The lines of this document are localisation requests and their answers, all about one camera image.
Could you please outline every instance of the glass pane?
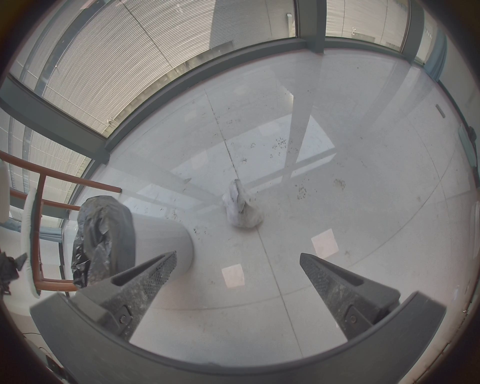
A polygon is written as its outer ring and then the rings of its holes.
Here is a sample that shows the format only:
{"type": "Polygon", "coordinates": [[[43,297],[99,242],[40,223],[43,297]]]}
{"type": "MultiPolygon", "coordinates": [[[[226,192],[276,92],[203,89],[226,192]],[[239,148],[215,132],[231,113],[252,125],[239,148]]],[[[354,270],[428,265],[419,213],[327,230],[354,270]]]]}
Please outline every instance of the glass pane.
{"type": "Polygon", "coordinates": [[[435,45],[435,38],[437,36],[437,23],[436,21],[423,10],[425,15],[425,22],[423,24],[423,35],[421,37],[419,51],[416,59],[422,64],[425,64],[432,53],[433,46],[435,45]]]}
{"type": "Polygon", "coordinates": [[[235,49],[295,36],[293,0],[65,1],[11,73],[109,136],[190,69],[235,49]]]}
{"type": "MultiPolygon", "coordinates": [[[[15,157],[69,175],[81,176],[90,158],[64,147],[25,127],[0,109],[0,149],[15,157]]],[[[9,164],[10,186],[28,193],[37,187],[38,173],[9,164]]],[[[47,177],[43,197],[67,203],[76,184],[47,177]]]]}
{"type": "Polygon", "coordinates": [[[327,0],[327,36],[400,51],[407,20],[408,0],[327,0]]]}

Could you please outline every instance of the floor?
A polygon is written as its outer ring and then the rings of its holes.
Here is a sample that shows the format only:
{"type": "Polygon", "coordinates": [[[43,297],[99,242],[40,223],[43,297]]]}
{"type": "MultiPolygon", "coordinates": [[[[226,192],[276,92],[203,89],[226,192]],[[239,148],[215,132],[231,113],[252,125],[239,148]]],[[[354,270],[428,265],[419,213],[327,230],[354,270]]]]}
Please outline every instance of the floor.
{"type": "Polygon", "coordinates": [[[307,252],[398,289],[400,301],[420,290],[448,307],[412,382],[455,331],[478,270],[459,126],[421,68],[355,50],[257,60],[173,99],[93,177],[122,187],[134,214],[181,222],[194,244],[192,267],[161,289],[131,342],[229,366],[344,343],[300,268],[307,252]],[[264,211],[254,229],[227,222],[221,196],[235,178],[264,211]]]}

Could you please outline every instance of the white wall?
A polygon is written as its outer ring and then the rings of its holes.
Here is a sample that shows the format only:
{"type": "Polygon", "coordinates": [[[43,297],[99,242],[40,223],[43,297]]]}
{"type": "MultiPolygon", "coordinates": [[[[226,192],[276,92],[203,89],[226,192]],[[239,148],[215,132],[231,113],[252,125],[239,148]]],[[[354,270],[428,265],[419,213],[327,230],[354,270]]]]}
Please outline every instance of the white wall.
{"type": "MultiPolygon", "coordinates": [[[[20,256],[20,233],[0,227],[0,248],[2,252],[7,253],[7,256],[13,258],[20,256]]],[[[58,243],[41,240],[40,255],[42,258],[42,267],[45,271],[44,276],[60,278],[60,271],[58,269],[58,265],[60,264],[58,243]],[[55,265],[58,271],[57,274],[54,273],[55,265]]],[[[24,268],[18,272],[18,275],[19,278],[10,283],[10,292],[12,295],[4,296],[3,301],[10,312],[22,316],[30,316],[30,306],[55,292],[42,291],[40,298],[37,299],[30,290],[24,268]]]]}
{"type": "Polygon", "coordinates": [[[440,81],[480,137],[480,91],[460,52],[448,37],[446,62],[440,81]]]}

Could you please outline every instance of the trash bin liner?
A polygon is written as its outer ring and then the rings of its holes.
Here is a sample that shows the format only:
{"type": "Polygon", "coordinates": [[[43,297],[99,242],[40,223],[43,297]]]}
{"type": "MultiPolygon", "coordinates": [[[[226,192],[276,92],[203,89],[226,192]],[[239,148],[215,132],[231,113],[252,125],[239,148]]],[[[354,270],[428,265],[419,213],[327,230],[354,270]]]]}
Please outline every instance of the trash bin liner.
{"type": "Polygon", "coordinates": [[[135,266],[135,230],[126,206],[111,196],[90,197],[77,222],[72,273],[78,288],[135,266]]]}

